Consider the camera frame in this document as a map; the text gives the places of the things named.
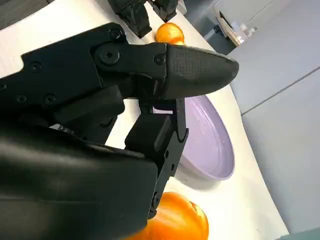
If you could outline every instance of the table surface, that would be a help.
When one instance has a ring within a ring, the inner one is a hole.
[[[0,31],[0,78],[23,67],[20,55],[108,22],[120,23],[131,44],[154,41],[163,21],[145,4],[153,31],[138,39],[111,10],[107,0],[56,0],[24,20]],[[171,22],[184,32],[189,46],[213,50],[181,13]],[[268,192],[245,133],[240,111],[228,85],[208,94],[220,114],[235,155],[235,171],[225,181],[203,180],[179,166],[166,191],[183,194],[207,214],[210,240],[275,240],[288,234]],[[136,100],[125,101],[107,144],[124,148],[124,139],[140,114]]]

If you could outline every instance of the purple plate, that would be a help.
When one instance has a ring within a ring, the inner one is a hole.
[[[185,99],[186,141],[180,163],[205,178],[225,180],[235,168],[230,137],[217,110],[206,96]]]

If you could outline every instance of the orange fruit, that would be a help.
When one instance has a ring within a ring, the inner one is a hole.
[[[161,25],[156,31],[155,40],[158,43],[185,45],[185,36],[180,27],[172,22]]]
[[[184,196],[165,192],[154,218],[126,240],[208,240],[209,224],[204,211]]]

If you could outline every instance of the screw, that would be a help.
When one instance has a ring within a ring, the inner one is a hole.
[[[119,29],[112,29],[110,32],[109,32],[109,36],[110,36],[110,39],[112,41],[117,41],[121,38],[122,36],[122,33]]]
[[[24,104],[27,101],[27,97],[25,95],[19,95],[16,97],[16,101],[20,104]]]
[[[156,209],[160,202],[160,194],[155,192],[152,199],[152,206]]]
[[[166,56],[164,54],[155,55],[153,61],[157,65],[162,65],[166,62]]]
[[[45,105],[52,105],[56,101],[56,97],[52,94],[48,94],[43,98],[43,103]]]
[[[120,53],[117,49],[107,48],[100,54],[101,61],[106,65],[114,65],[118,62]]]
[[[1,91],[4,91],[4,90],[6,90],[7,89],[7,85],[6,84],[0,84],[0,92]]]
[[[40,62],[38,61],[34,61],[30,64],[31,67],[31,72],[33,72],[34,74],[37,74],[41,71],[42,69],[42,65]]]

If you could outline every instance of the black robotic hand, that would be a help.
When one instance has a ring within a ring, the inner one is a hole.
[[[157,15],[165,22],[172,19],[177,13],[178,0],[108,0],[115,14],[128,27],[142,38],[151,31],[149,16],[145,3],[149,2]]]
[[[144,228],[188,138],[184,98],[226,86],[239,70],[197,48],[130,45],[115,23],[22,60],[0,79],[4,240],[118,239]],[[105,146],[125,98],[139,100],[141,115],[125,149]]]

